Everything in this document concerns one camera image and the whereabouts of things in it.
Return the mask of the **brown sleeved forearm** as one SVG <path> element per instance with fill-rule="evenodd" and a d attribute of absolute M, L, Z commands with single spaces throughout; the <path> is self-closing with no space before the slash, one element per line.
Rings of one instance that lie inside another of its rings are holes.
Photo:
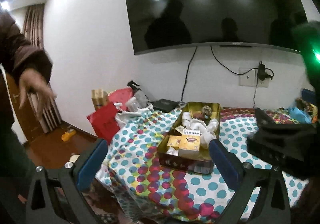
<path fill-rule="evenodd" d="M 25 69 L 34 69 L 32 61 L 40 50 L 20 32 L 15 20 L 6 11 L 1 11 L 1 65 L 16 82 Z"/>

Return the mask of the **person's hand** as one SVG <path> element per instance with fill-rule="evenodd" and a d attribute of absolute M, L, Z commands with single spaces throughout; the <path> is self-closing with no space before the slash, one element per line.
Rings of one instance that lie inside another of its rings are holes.
<path fill-rule="evenodd" d="M 56 98 L 56 94 L 49 87 L 44 77 L 34 69 L 26 69 L 21 74 L 18 86 L 20 89 L 20 109 L 25 105 L 27 94 L 31 90 L 38 95 L 39 101 L 36 118 L 40 120 L 43 115 L 44 107 L 49 100 Z"/>

